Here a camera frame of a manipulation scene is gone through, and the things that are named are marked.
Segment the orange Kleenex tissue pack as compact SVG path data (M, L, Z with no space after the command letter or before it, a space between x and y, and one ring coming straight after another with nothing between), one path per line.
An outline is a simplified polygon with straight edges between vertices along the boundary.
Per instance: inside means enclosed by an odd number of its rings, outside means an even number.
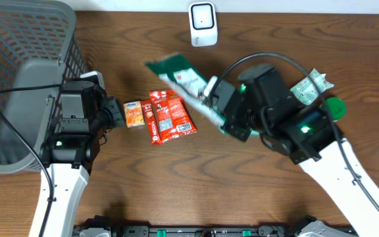
M144 125L141 101L133 101L124 104L126 125L128 128Z

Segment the red candy bar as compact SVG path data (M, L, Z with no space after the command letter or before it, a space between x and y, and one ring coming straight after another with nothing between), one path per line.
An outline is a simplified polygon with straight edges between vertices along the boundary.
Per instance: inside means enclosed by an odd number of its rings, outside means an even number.
M159 130L157 128L157 121L155 118L151 101L150 100L141 101L141 108L143 111L145 123L147 124L148 130L150 133L151 143L153 145L161 145L162 140L159 134Z

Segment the red snack bag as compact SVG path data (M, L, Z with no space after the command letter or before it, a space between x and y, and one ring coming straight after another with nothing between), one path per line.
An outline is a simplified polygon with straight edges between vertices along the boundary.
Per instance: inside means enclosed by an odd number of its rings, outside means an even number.
M162 143L197 132L184 100L174 90L157 90L149 94L155 106Z

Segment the green 3M gloves package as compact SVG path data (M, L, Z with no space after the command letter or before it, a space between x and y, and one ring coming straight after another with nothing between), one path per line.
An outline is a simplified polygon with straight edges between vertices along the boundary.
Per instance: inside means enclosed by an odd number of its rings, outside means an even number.
M144 65L225 134L220 129L220 125L224 124L223 117L204 104L207 97L203 95L203 90L210 79L206 79L182 54L173 53L154 61L146 61Z

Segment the light green wrapper packet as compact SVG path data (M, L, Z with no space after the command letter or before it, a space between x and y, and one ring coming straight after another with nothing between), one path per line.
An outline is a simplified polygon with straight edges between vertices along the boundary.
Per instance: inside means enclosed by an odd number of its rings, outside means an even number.
M333 84L326 80L326 74L320 73L315 68L312 69L309 75L314 80L320 92L325 92L326 90L334 87ZM318 92L308 77L305 77L298 82L290 89L290 91L301 103L305 105L310 105L318 98Z

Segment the green lid jar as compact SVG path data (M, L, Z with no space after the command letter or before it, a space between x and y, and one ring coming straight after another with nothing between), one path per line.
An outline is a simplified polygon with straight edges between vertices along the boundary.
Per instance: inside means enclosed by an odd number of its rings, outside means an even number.
M327 107L324 107L323 103L320 105L320 109L323 112L325 118L327 118L327 109L330 110L330 114L334 122L337 122L346 115L347 106L342 99L338 97L329 97L326 100L326 103Z

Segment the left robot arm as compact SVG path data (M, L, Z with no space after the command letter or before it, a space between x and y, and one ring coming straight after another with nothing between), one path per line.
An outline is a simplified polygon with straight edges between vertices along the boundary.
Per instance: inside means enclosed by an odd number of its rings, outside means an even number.
M117 98L107 96L99 79L75 78L60 90L58 131L41 146L44 168L30 236L71 236L81 196L88 184L100 139L125 126Z

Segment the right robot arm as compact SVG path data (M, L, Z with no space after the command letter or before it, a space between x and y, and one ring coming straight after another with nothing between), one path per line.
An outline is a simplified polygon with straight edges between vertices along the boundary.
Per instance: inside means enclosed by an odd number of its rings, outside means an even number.
M267 148L325 190L359 236L379 236L379 188L324 108L300 104L270 64L243 71L238 81L240 88L226 81L211 88L224 131L243 142L258 131Z

